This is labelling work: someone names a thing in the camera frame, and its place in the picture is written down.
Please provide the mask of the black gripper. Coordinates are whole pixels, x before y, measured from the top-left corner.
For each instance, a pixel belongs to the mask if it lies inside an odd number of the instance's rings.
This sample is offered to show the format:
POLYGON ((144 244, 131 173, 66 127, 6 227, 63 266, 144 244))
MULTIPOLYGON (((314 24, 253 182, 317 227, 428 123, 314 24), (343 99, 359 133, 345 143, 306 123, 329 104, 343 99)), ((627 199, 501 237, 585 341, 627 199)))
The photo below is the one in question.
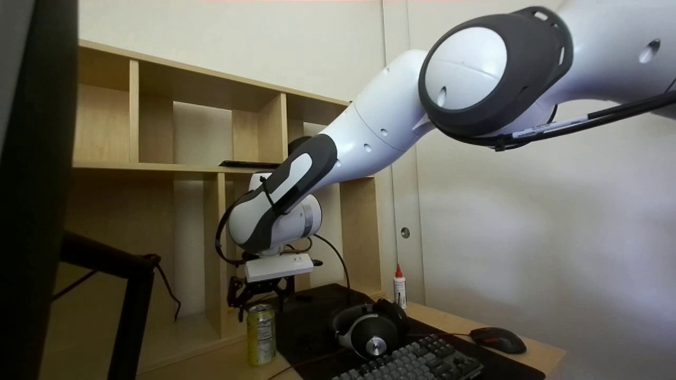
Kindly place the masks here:
POLYGON ((292 276, 268 278, 259 283, 248 283, 246 278, 233 276, 228 281, 227 301, 233 307, 246 307, 257 296, 276 294, 279 298, 292 296, 296 292, 296 281, 292 276))

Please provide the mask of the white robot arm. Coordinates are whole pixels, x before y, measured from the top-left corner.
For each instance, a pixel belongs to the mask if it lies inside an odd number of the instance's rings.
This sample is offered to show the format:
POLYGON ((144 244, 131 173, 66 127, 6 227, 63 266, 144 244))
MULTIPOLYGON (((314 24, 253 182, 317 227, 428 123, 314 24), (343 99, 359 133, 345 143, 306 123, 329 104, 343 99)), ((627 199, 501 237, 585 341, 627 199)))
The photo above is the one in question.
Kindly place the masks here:
POLYGON ((373 174, 426 133, 496 152, 621 117, 675 114, 676 0, 565 0, 485 14, 391 60, 219 223, 249 252, 320 227, 314 194, 373 174))

